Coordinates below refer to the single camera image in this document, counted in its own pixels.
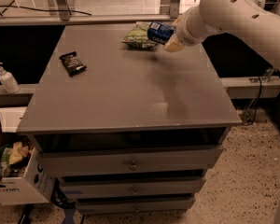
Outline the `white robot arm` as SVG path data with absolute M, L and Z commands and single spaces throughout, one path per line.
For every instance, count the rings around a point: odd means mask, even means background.
M 280 15 L 264 10 L 256 0 L 200 0 L 174 21 L 174 28 L 165 46 L 170 52 L 227 33 L 280 71 Z

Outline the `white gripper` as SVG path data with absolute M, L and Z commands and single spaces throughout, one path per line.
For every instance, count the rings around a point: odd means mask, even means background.
M 198 8 L 190 8 L 176 20 L 176 35 L 172 35 L 164 45 L 168 52 L 178 52 L 186 46 L 202 43 L 208 31 Z

